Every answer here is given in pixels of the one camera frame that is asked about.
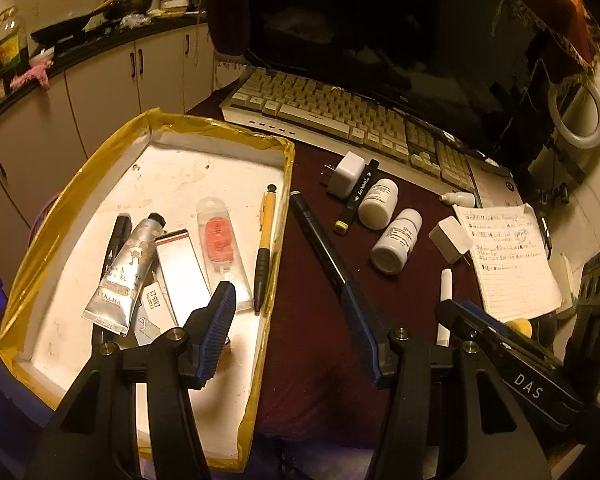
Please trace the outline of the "monitor with maroon cloth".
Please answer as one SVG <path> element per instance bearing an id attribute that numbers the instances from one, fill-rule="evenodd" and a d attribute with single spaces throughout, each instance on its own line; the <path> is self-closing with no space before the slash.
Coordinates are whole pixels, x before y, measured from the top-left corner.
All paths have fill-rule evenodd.
<path id="1" fill-rule="evenodd" d="M 542 146 L 548 88 L 600 56 L 582 0 L 206 3 L 222 53 L 405 110 L 501 162 Z"/>

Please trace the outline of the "silver hand cream tube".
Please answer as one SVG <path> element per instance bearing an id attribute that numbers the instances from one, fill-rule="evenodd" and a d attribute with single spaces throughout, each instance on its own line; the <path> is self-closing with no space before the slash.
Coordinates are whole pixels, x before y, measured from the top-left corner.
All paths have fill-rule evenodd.
<path id="1" fill-rule="evenodd" d="M 132 228 L 82 313 L 82 318 L 118 336 L 126 336 L 144 281 L 157 255 L 156 238 L 164 233 L 161 214 L 153 212 Z"/>

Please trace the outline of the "white red striped box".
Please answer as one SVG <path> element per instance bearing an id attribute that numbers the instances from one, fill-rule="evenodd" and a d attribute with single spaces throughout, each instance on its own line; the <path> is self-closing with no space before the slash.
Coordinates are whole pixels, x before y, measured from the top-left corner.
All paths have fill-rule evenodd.
<path id="1" fill-rule="evenodd" d="M 157 256 L 177 326 L 194 311 L 205 308 L 210 292 L 186 229 L 156 238 Z"/>

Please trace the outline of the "white pill bottle red label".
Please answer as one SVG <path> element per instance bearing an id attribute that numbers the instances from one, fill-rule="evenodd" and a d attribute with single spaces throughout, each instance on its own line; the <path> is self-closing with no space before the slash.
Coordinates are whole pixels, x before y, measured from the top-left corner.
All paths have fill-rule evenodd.
<path id="1" fill-rule="evenodd" d="M 391 179 L 378 180 L 366 193 L 358 207 L 363 226 L 374 231 L 385 229 L 398 203 L 399 188 Z"/>

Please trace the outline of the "black marker pen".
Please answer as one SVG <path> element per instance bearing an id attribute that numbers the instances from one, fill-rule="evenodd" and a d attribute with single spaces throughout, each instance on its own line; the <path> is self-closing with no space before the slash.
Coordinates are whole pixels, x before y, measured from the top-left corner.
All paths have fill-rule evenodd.
<path id="1" fill-rule="evenodd" d="M 358 182 L 352 190 L 351 195 L 348 198 L 346 206 L 344 206 L 338 220 L 334 224 L 334 232 L 338 235 L 346 235 L 350 225 L 353 223 L 358 207 L 368 191 L 372 186 L 373 178 L 376 176 L 376 172 L 379 168 L 379 162 L 377 159 L 371 159 L 370 162 L 365 166 L 361 177 L 358 178 Z"/>

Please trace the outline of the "packaged pink item blister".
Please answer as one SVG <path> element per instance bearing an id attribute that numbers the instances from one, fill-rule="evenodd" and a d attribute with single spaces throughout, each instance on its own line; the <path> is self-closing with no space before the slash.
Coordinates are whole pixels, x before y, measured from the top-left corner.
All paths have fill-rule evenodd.
<path id="1" fill-rule="evenodd" d="M 196 211 L 210 290 L 213 292 L 220 281 L 228 281 L 235 287 L 236 312 L 252 310 L 252 291 L 226 203 L 219 197 L 205 197 L 196 203 Z"/>

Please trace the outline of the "white power adapter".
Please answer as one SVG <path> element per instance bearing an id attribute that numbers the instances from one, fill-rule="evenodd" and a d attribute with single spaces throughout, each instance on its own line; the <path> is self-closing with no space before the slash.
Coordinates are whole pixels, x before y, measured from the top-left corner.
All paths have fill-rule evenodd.
<path id="1" fill-rule="evenodd" d="M 323 174 L 329 177 L 327 193 L 342 200 L 348 198 L 365 166 L 364 158 L 353 152 L 347 152 L 337 166 L 325 165 Z"/>

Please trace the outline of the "white pill bottle green label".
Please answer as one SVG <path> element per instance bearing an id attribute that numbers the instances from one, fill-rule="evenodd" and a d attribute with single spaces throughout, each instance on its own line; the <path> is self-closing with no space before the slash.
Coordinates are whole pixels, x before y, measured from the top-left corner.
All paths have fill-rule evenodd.
<path id="1" fill-rule="evenodd" d="M 382 273 L 400 273 L 414 249 L 422 216 L 413 208 L 405 208 L 392 220 L 370 251 L 370 260 Z"/>

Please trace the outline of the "long black stick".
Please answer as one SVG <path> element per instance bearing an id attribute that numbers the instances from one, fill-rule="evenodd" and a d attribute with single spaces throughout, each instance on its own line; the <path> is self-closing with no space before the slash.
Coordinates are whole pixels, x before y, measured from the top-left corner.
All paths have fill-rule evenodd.
<path id="1" fill-rule="evenodd" d="M 317 219 L 300 191 L 290 192 L 290 206 L 304 237 L 311 246 L 318 262 L 321 263 L 326 278 L 332 284 L 340 304 L 342 304 L 347 314 L 360 314 L 360 305 L 358 304 L 353 276 L 336 251 L 335 245 L 332 244 L 320 220 Z"/>

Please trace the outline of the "black pen pink cap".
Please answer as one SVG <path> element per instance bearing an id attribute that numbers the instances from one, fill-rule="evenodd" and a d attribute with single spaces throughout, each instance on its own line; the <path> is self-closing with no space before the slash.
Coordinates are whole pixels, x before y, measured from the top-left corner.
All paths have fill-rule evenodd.
<path id="1" fill-rule="evenodd" d="M 119 214 L 116 222 L 114 222 L 114 228 L 112 229 L 111 236 L 107 245 L 104 263 L 102 264 L 102 272 L 100 277 L 103 278 L 110 266 L 114 263 L 114 259 L 124 246 L 126 240 L 129 238 L 132 231 L 132 220 L 128 214 Z"/>

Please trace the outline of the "lower kitchen cabinets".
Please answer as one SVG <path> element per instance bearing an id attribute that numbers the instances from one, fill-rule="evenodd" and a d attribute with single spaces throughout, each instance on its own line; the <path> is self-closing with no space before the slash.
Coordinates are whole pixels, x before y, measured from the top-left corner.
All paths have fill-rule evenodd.
<path id="1" fill-rule="evenodd" d="M 143 36 L 17 94 L 0 113 L 0 279 L 14 279 L 44 206 L 128 120 L 185 113 L 212 90 L 204 24 Z"/>

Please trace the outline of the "beige computer keyboard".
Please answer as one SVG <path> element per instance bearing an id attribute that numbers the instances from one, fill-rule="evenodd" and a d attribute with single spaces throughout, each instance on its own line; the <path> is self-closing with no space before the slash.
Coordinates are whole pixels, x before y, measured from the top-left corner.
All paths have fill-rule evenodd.
<path id="1" fill-rule="evenodd" d="M 434 191 L 477 191 L 452 136 L 331 84 L 258 67 L 239 79 L 221 110 L 236 125 L 340 154 L 376 156 L 387 172 Z"/>

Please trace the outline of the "yellow mechanical pencil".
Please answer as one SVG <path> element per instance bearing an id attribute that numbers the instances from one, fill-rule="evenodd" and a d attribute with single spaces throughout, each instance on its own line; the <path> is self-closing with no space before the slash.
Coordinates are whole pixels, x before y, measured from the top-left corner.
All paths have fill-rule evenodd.
<path id="1" fill-rule="evenodd" d="M 270 267 L 271 258 L 270 247 L 276 205 L 276 192 L 276 185 L 269 184 L 262 198 L 260 242 L 253 281 L 253 307 L 255 314 L 259 314 L 264 305 L 266 286 L 268 286 L 268 268 Z"/>

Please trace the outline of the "small white dropper bottle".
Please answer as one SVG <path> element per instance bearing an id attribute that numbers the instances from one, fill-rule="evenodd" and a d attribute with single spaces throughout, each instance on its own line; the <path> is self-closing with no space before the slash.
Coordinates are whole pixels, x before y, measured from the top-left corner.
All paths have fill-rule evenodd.
<path id="1" fill-rule="evenodd" d="M 442 203 L 448 206 L 475 208 L 477 205 L 475 195 L 469 192 L 449 192 L 440 196 Z"/>

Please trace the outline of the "small white plug cube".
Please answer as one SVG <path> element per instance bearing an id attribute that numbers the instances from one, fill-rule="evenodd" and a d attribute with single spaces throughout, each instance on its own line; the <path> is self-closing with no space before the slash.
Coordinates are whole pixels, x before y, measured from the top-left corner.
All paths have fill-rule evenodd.
<path id="1" fill-rule="evenodd" d="M 449 264 L 463 258 L 474 246 L 464 226 L 453 216 L 440 220 L 429 232 L 428 237 Z"/>

